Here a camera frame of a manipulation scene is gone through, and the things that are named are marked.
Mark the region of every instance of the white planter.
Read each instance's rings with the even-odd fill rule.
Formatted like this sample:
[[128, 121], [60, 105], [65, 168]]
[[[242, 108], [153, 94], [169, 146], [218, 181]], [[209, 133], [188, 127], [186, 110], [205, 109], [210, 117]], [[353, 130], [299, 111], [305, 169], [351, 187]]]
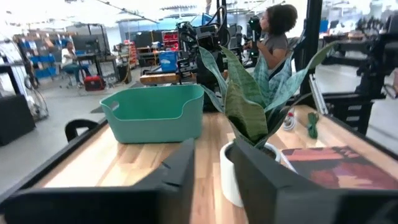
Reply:
[[[221, 189], [224, 196], [238, 207], [243, 207], [241, 195], [239, 193], [238, 184], [235, 179], [234, 164], [226, 157], [225, 152], [233, 145], [233, 142], [229, 142], [221, 148], [220, 151], [220, 166], [221, 166]], [[266, 143], [266, 148], [275, 153], [275, 161], [280, 162], [279, 150]]]

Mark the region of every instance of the chair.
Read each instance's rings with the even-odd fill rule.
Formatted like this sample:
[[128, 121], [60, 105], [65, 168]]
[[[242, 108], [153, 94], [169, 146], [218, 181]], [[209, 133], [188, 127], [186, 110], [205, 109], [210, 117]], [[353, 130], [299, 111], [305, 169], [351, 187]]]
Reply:
[[62, 79], [64, 79], [64, 77], [67, 77], [69, 79], [68, 84], [66, 86], [64, 86], [64, 87], [65, 88], [73, 88], [72, 78], [73, 79], [75, 78], [74, 74], [70, 73], [70, 72], [66, 72], [63, 69], [61, 69], [60, 71], [61, 71], [60, 75], [61, 75]]

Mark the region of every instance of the white cable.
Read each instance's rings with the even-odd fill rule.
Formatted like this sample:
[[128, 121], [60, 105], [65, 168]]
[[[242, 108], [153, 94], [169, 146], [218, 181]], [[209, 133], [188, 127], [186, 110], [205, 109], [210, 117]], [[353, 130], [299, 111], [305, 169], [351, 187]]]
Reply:
[[290, 131], [296, 125], [296, 120], [294, 119], [294, 109], [290, 109], [285, 120], [284, 120], [284, 130]]
[[288, 116], [284, 121], [284, 130], [290, 131], [294, 128], [295, 125], [296, 125], [296, 120], [294, 119], [294, 117]]

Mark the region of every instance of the computer screen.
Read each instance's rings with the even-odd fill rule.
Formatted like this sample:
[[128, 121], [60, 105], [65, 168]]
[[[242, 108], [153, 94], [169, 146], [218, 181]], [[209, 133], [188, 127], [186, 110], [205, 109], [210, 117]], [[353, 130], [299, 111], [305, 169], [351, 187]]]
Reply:
[[5, 201], [14, 223], [151, 223], [190, 221], [195, 143], [189, 139], [133, 186], [21, 190]]
[[142, 31], [136, 34], [136, 47], [151, 47], [153, 42], [163, 43], [162, 31]]
[[97, 35], [76, 35], [72, 37], [75, 50], [85, 53], [99, 53], [100, 42]]

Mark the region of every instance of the storage rack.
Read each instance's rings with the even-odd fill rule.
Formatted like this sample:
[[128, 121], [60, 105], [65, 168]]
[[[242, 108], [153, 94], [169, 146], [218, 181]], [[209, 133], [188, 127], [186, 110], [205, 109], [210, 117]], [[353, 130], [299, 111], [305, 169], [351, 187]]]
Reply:
[[158, 48], [154, 47], [138, 47], [139, 66], [147, 67], [159, 64]]
[[163, 45], [165, 49], [171, 49], [173, 51], [178, 50], [178, 31], [170, 30], [162, 32]]
[[22, 53], [31, 61], [36, 78], [53, 78], [57, 74], [55, 54], [72, 35], [75, 33], [37, 30], [15, 35], [14, 40], [23, 43]]

